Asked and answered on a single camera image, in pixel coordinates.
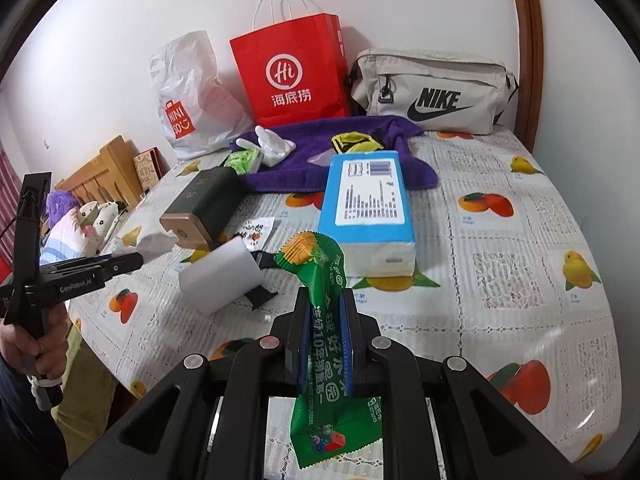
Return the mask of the person's left hand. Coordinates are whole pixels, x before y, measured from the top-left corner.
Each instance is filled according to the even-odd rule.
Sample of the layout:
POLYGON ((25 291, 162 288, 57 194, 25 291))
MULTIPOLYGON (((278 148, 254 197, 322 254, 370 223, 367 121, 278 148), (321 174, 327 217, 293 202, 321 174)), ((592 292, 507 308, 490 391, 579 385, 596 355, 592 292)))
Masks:
POLYGON ((32 338, 21 326, 1 325, 1 354, 9 367, 26 373, 24 356, 35 358, 38 374, 48 379, 60 378, 66 369, 67 334, 70 319, 65 304, 57 304, 44 310, 48 328, 38 339, 32 338))

